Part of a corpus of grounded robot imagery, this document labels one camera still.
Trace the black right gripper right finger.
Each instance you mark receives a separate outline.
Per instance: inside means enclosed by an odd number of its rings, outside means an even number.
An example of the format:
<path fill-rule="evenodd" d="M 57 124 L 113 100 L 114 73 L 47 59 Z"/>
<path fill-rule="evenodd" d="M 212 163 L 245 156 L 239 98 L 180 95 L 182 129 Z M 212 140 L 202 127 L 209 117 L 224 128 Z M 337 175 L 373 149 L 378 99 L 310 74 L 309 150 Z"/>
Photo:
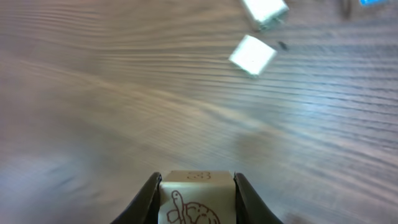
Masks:
<path fill-rule="evenodd" d="M 271 212 L 244 174 L 236 172 L 234 182 L 236 184 L 237 224 L 283 224 Z"/>

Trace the white plain letter block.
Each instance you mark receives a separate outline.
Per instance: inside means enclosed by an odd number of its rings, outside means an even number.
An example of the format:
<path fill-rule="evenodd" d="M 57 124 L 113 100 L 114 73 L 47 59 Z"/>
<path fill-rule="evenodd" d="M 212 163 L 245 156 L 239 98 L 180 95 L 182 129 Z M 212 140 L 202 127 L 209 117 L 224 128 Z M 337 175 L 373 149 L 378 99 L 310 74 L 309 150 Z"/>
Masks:
<path fill-rule="evenodd" d="M 229 171 L 174 170 L 159 185 L 159 224 L 236 224 Z"/>

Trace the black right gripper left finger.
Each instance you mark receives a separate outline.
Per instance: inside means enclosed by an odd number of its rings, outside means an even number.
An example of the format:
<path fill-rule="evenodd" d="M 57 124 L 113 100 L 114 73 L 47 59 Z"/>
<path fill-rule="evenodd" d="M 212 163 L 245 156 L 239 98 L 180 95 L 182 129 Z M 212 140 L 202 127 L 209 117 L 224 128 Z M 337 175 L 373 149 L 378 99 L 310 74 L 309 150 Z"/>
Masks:
<path fill-rule="evenodd" d="M 154 172 L 111 224 L 158 224 L 161 180 L 160 172 Z"/>

